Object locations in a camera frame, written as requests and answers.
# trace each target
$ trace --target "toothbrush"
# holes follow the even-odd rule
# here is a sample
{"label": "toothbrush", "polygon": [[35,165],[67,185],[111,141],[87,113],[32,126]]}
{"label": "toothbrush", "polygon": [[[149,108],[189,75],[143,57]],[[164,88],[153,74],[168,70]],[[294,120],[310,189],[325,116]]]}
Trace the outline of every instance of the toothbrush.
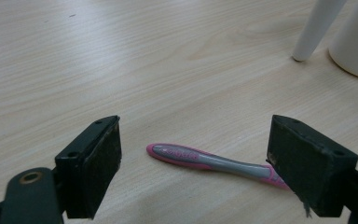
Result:
{"label": "toothbrush", "polygon": [[176,165],[253,177],[271,185],[289,189],[271,165],[233,161],[192,147],[174,144],[150,144],[146,147],[146,151],[151,157]]}

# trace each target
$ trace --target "white object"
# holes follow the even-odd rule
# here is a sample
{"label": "white object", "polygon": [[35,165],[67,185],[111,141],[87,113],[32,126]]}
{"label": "white object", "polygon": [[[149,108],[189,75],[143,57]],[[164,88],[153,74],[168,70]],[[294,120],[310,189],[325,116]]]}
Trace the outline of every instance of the white object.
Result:
{"label": "white object", "polygon": [[[344,6],[346,0],[318,0],[297,41],[293,58],[305,61]],[[358,3],[329,47],[330,56],[343,69],[358,76]]]}

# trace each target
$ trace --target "wood grain surface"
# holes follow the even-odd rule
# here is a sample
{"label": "wood grain surface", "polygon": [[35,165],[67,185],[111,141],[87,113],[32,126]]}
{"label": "wood grain surface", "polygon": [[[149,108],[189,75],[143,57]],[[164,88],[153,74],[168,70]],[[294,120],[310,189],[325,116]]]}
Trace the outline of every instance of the wood grain surface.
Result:
{"label": "wood grain surface", "polygon": [[66,223],[347,223],[306,218],[290,191],[177,167],[167,142],[265,163],[273,114],[358,154],[358,77],[328,45],[291,58],[310,0],[0,1],[0,201],[8,180],[53,168],[96,119],[119,115],[123,159],[94,220]]}

